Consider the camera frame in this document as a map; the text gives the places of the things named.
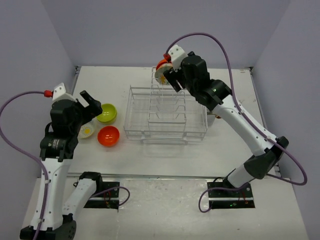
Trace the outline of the floral patterned bowl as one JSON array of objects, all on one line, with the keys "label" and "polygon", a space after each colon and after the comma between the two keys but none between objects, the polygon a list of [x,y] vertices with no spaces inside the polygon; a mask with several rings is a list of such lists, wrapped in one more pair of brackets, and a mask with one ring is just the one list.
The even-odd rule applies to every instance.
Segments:
[{"label": "floral patterned bowl", "polygon": [[168,80],[164,76],[164,72],[170,70],[172,64],[170,62],[159,63],[155,68],[154,78],[160,85],[169,85]]}]

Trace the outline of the lime green bowl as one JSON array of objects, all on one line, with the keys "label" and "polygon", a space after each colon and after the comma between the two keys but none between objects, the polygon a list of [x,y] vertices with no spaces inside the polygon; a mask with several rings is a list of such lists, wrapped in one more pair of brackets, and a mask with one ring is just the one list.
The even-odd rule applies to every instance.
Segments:
[{"label": "lime green bowl", "polygon": [[117,109],[113,104],[104,103],[101,105],[102,113],[96,119],[105,125],[112,125],[117,119]]}]

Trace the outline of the orange bowl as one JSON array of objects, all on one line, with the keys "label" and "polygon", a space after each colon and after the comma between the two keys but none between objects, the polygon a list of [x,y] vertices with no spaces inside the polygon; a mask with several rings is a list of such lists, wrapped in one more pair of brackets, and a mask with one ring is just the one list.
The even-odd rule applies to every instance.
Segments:
[{"label": "orange bowl", "polygon": [[164,59],[162,59],[161,61],[159,61],[158,62],[158,64],[156,65],[156,70],[158,70],[159,68],[161,68],[162,67],[162,65],[165,65],[165,64],[170,64],[171,63],[171,61],[168,61],[168,60],[166,60],[165,58]]},{"label": "orange bowl", "polygon": [[98,142],[104,147],[115,146],[120,139],[119,130],[112,125],[101,128],[97,134]]}]

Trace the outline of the yellow sun patterned bowl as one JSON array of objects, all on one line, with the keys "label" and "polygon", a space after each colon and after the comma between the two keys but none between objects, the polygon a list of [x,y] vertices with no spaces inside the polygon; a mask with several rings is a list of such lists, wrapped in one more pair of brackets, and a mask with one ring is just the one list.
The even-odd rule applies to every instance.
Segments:
[{"label": "yellow sun patterned bowl", "polygon": [[87,139],[95,133],[95,130],[96,130],[95,121],[91,120],[90,122],[81,126],[77,137],[79,139]]}]

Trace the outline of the orange bowl front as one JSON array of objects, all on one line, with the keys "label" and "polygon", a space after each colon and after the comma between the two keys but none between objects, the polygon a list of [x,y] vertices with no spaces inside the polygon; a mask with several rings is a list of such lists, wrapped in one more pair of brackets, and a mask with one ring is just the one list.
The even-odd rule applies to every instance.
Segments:
[{"label": "orange bowl front", "polygon": [[119,130],[112,125],[101,128],[97,134],[98,142],[104,147],[115,146],[120,139]]}]

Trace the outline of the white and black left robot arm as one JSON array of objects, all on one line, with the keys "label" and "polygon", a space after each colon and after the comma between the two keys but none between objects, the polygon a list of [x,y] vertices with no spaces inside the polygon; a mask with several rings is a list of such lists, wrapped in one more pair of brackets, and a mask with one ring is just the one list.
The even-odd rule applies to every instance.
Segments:
[{"label": "white and black left robot arm", "polygon": [[67,201],[64,190],[81,127],[102,113],[101,103],[85,90],[80,92],[88,103],[61,90],[52,93],[51,122],[40,142],[41,175],[36,209],[30,225],[21,229],[22,240],[72,240],[77,229],[77,217],[91,196],[103,193],[99,173],[85,173]]}]

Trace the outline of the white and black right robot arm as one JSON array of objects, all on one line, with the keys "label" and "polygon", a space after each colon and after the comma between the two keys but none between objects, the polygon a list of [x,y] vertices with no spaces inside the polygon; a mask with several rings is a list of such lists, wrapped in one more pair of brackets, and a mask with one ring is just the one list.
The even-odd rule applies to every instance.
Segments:
[{"label": "white and black right robot arm", "polygon": [[224,179],[224,193],[233,197],[241,191],[242,185],[254,179],[263,179],[283,155],[289,145],[288,139],[276,137],[250,115],[248,118],[257,126],[254,129],[245,120],[245,111],[237,109],[232,90],[222,80],[210,78],[207,64],[200,56],[175,46],[165,55],[165,59],[171,61],[172,68],[163,75],[173,89],[176,92],[188,90],[199,104],[226,121],[252,152],[246,162]]}]

